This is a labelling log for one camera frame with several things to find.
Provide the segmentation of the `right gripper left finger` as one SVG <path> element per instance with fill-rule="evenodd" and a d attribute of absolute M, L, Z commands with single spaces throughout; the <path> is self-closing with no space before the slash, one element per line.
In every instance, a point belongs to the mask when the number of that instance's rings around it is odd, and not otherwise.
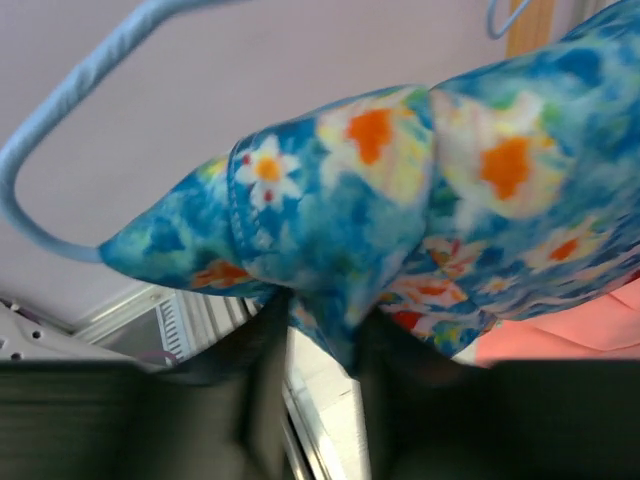
<path fill-rule="evenodd" d="M 159 370 L 69 340 L 1 359 L 5 479 L 279 479 L 290 298 Z"/>

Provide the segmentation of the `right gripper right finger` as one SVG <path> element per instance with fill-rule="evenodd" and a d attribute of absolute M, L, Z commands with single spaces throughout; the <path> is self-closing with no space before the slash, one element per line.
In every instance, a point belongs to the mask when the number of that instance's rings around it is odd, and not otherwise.
<path fill-rule="evenodd" d="M 639 365 L 439 354 L 381 312 L 357 335 L 375 479 L 635 479 Z"/>

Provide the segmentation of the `blue floral garment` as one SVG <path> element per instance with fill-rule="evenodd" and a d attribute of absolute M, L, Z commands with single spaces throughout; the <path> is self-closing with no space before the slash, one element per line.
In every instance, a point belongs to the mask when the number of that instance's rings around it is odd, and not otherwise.
<path fill-rule="evenodd" d="M 344 367 L 376 306 L 452 356 L 608 293 L 639 274 L 639 5 L 252 133 L 99 254 L 206 295 L 288 288 L 291 323 Z"/>

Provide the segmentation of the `pink pleated skirt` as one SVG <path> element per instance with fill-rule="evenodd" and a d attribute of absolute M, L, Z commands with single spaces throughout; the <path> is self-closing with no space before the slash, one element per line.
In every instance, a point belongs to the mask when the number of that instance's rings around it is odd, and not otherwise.
<path fill-rule="evenodd" d="M 480 337 L 475 362 L 516 359 L 639 358 L 639 282 L 585 304 L 524 321 L 505 321 Z"/>

